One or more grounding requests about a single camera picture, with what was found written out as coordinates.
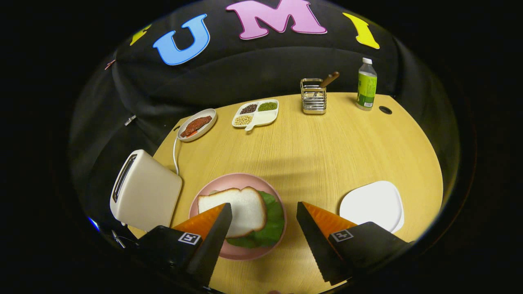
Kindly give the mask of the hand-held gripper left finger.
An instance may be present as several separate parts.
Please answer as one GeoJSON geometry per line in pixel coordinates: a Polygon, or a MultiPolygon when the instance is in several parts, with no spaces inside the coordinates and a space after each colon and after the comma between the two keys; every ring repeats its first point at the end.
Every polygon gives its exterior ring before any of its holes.
{"type": "Polygon", "coordinates": [[[230,203],[175,228],[157,226],[137,242],[137,259],[177,282],[208,286],[232,221],[230,203]]]}

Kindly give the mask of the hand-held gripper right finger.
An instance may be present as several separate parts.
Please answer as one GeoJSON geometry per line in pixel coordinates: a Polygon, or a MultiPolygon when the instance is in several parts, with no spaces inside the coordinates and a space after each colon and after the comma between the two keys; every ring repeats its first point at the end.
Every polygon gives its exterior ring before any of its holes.
{"type": "Polygon", "coordinates": [[[332,286],[377,272],[412,246],[374,222],[357,225],[304,201],[297,203],[296,218],[332,286]]]}

